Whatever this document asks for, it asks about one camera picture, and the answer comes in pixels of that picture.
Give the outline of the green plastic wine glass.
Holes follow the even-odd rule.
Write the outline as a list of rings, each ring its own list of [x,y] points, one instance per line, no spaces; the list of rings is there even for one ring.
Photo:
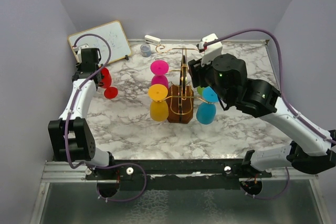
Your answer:
[[[200,95],[200,96],[203,96],[203,91],[204,91],[204,87],[200,87],[200,86],[198,86],[197,87],[197,93]]]

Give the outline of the blue plastic wine glass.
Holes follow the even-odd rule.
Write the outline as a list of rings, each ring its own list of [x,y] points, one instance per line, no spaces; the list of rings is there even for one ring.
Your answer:
[[[197,109],[196,119],[204,125],[211,124],[216,115],[216,103],[219,102],[218,96],[215,91],[210,87],[206,87],[202,90],[202,102]]]

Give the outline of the red plastic wine glass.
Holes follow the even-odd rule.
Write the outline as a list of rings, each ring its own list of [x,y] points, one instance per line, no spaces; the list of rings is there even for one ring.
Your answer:
[[[104,96],[107,99],[114,99],[118,95],[118,89],[112,86],[112,77],[107,68],[101,69],[102,79],[100,86],[104,89]]]

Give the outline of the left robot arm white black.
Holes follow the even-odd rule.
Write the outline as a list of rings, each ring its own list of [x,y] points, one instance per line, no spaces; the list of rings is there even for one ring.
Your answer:
[[[110,179],[116,172],[113,156],[96,147],[86,120],[91,100],[103,78],[100,71],[92,76],[100,68],[100,51],[98,48],[84,48],[78,54],[81,62],[71,78],[69,101],[59,118],[48,124],[54,158],[59,162],[83,162],[98,167],[99,175]]]

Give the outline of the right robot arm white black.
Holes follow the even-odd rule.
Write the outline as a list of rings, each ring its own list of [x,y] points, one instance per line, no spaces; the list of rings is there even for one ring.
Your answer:
[[[235,106],[245,114],[275,126],[292,141],[266,151],[248,151],[241,164],[246,177],[278,167],[293,167],[306,174],[318,174],[335,167],[332,143],[335,131],[311,123],[297,110],[289,109],[280,91],[269,82],[247,77],[246,63],[231,54],[217,56],[209,64],[188,62],[193,87],[211,87],[224,110]]]

